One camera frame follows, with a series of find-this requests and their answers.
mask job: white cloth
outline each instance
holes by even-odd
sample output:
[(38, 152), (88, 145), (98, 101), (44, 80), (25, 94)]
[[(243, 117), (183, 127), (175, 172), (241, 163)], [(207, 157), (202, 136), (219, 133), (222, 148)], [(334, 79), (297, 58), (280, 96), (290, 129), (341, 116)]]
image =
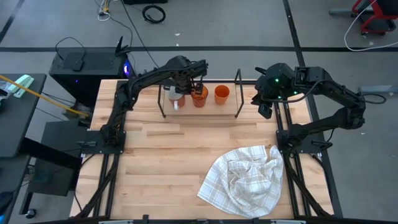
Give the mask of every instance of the white cloth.
[(198, 196), (224, 212), (256, 218), (268, 215), (282, 190), (284, 164), (276, 146), (242, 147), (219, 157)]

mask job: yellow cable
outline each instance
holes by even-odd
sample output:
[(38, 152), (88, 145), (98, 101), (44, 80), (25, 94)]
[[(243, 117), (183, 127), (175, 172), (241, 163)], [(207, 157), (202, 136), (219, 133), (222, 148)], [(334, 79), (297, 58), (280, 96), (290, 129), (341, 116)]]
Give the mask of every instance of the yellow cable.
[(15, 85), (15, 86), (18, 86), (19, 88), (25, 90), (25, 91), (28, 92), (28, 93), (31, 93), (31, 94), (33, 94), (33, 95), (35, 95), (35, 96), (37, 96), (37, 97), (39, 97), (39, 98), (41, 98), (41, 99), (43, 99), (43, 100), (48, 101), (49, 103), (54, 104), (55, 106), (59, 106), (59, 107), (65, 109), (65, 110), (68, 110), (68, 111), (72, 112), (72, 113), (80, 114), (80, 115), (83, 115), (83, 116), (89, 116), (89, 115), (86, 114), (86, 113), (83, 113), (83, 112), (80, 112), (80, 111), (77, 111), (77, 110), (74, 110), (74, 109), (71, 109), (71, 108), (67, 108), (66, 106), (63, 106), (63, 105), (61, 105), (61, 104), (59, 104), (59, 103), (56, 103), (56, 102), (54, 102), (54, 101), (48, 99), (47, 97), (44, 97), (44, 96), (42, 96), (42, 95), (36, 93), (36, 92), (33, 91), (33, 90), (30, 90), (30, 89), (28, 89), (28, 88), (26, 88), (26, 87), (24, 87), (24, 86), (21, 86), (20, 84), (14, 82), (14, 81), (12, 81), (12, 80), (10, 80), (10, 79), (7, 78), (7, 77), (4, 77), (4, 76), (0, 75), (0, 78), (1, 78), (2, 80), (5, 80), (5, 81), (7, 81), (7, 82), (9, 82), (9, 83), (11, 83), (11, 84), (13, 84), (13, 85)]

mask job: gray floor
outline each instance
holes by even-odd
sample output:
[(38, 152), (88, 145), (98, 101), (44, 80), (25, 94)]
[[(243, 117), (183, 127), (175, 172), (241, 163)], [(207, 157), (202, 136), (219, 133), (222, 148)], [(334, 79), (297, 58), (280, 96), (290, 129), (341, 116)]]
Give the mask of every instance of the gray floor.
[[(302, 47), (344, 47), (343, 36), (353, 21), (351, 18), (331, 17), (333, 7), (349, 7), (354, 0), (289, 0), (298, 37)], [(0, 30), (6, 23), (17, 0), (0, 1)], [(129, 7), (134, 22), (147, 46), (206, 46), (257, 45), (293, 46), (284, 6), (280, 0), (170, 0), (163, 5), (167, 12), (163, 24), (152, 25), (143, 21), (141, 13)], [(113, 18), (129, 25), (120, 2), (112, 2)], [(87, 47), (113, 47), (129, 32), (113, 21), (99, 22), (94, 0), (25, 0), (0, 47), (54, 47), (66, 36), (77, 38)], [(359, 35), (354, 26), (348, 36), (349, 44), (367, 47), (370, 42), (383, 45), (398, 40), (398, 31), (380, 37)], [(141, 46), (134, 33), (134, 46)], [(66, 41), (63, 47), (77, 46)], [(277, 62), (297, 66), (295, 52), (152, 52), (160, 65), (174, 55), (185, 55), (192, 60), (205, 58), (209, 63), (207, 78), (231, 78), (236, 69), (244, 78), (257, 78), (254, 67)], [(0, 73), (48, 73), (53, 52), (9, 53), (0, 52)], [(304, 53), (307, 66), (321, 66), (338, 82), (352, 90), (360, 85), (386, 85), (398, 82), (397, 53)], [(154, 67), (145, 52), (134, 52), (136, 69), (143, 72)], [(62, 98), (73, 98), (48, 77), (44, 92)], [(318, 112), (326, 117), (339, 106), (316, 97)], [(398, 221), (398, 155), (395, 136), (398, 121), (398, 99), (392, 97), (385, 105), (367, 105), (366, 124), (358, 130), (336, 130), (334, 146), (329, 150), (340, 197), (343, 215), (350, 218), (368, 218)], [(62, 119), (62, 110), (40, 100), (38, 108)], [(56, 121), (36, 111), (27, 137), (40, 141), (44, 125)], [(21, 190), (19, 201), (25, 189)], [(72, 204), (68, 197), (35, 195), (32, 207), (38, 210), (33, 220), (17, 214), (16, 204), (10, 223), (29, 223), (66, 218)]]

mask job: crumpled towel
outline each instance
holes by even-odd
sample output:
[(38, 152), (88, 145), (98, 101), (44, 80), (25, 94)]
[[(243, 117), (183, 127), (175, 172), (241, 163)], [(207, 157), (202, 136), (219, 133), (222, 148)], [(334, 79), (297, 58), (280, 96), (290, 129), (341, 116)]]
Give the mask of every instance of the crumpled towel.
[(276, 146), (242, 147), (219, 157), (198, 196), (218, 209), (246, 218), (270, 214), (282, 190), (284, 163)]

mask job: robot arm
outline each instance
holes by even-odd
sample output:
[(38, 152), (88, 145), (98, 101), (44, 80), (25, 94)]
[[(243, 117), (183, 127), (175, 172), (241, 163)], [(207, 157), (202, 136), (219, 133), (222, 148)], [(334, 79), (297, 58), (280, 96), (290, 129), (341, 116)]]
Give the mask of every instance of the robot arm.
[[(297, 147), (309, 135), (334, 128), (357, 129), (365, 120), (363, 113), (366, 109), (363, 96), (352, 92), (345, 86), (333, 81), (331, 76), (320, 67), (297, 67), (293, 71), (288, 65), (278, 63), (261, 72), (256, 82), (257, 95), (252, 104), (258, 105), (258, 112), (266, 119), (271, 118), (272, 103), (293, 103), (302, 100), (309, 93), (325, 95), (344, 107), (334, 115), (308, 124), (293, 124), (289, 129), (284, 143), (289, 147)], [(288, 97), (304, 93), (298, 100), (286, 101)]]
[(171, 58), (164, 66), (156, 68), (145, 74), (140, 74), (122, 84), (115, 93), (113, 110), (108, 122), (101, 127), (101, 135), (105, 146), (116, 147), (122, 135), (122, 122), (128, 110), (132, 110), (137, 102), (139, 92), (154, 84), (165, 82), (165, 89), (170, 85), (175, 86), (175, 91), (189, 95), (195, 89), (201, 93), (203, 85), (201, 80), (195, 86), (193, 79), (203, 78), (207, 75), (206, 60), (191, 62), (186, 57), (176, 56)]

